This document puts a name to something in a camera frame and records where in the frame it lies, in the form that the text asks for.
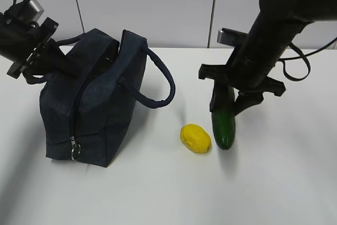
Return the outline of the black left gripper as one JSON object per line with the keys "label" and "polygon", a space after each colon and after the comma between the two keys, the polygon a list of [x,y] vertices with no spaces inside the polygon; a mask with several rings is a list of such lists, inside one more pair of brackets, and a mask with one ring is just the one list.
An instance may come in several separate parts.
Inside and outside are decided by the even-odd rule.
{"label": "black left gripper", "polygon": [[[6,58],[13,62],[7,75],[15,79],[23,75],[42,76],[56,70],[71,77],[79,77],[81,69],[68,58],[55,41],[49,41],[58,23],[46,18],[36,21],[6,20]],[[38,53],[45,46],[45,53]]]}

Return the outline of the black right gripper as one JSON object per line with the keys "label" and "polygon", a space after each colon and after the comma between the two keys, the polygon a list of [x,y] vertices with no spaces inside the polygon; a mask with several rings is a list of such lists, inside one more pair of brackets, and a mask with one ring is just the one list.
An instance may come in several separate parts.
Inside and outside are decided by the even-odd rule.
{"label": "black right gripper", "polygon": [[257,81],[250,80],[245,74],[235,73],[234,68],[227,64],[202,64],[199,69],[199,79],[215,80],[210,101],[210,112],[228,107],[228,86],[239,90],[233,105],[234,116],[252,106],[261,104],[264,100],[262,94],[264,92],[281,96],[286,91],[285,85],[281,81],[266,75],[262,75],[262,78],[259,77]]}

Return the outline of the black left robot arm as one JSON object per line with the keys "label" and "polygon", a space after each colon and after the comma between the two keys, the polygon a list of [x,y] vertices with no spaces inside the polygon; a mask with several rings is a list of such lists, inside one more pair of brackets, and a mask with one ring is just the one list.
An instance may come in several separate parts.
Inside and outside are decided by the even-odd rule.
{"label": "black left robot arm", "polygon": [[24,76],[29,84],[43,83],[54,73],[80,76],[80,67],[60,49],[80,37],[55,41],[52,36],[58,23],[48,17],[39,24],[43,13],[37,0],[13,0],[1,13],[1,56],[12,62],[7,75],[15,79]]}

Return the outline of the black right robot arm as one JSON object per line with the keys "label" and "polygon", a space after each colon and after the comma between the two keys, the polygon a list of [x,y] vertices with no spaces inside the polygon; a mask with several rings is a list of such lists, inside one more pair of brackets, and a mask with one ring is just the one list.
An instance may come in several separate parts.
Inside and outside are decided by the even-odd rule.
{"label": "black right robot arm", "polygon": [[306,26],[336,20],[336,0],[259,0],[259,7],[248,33],[219,30],[217,41],[234,48],[227,63],[200,67],[199,78],[214,81],[211,112],[238,115],[260,104],[265,92],[281,96],[285,85],[269,73],[285,49]]}

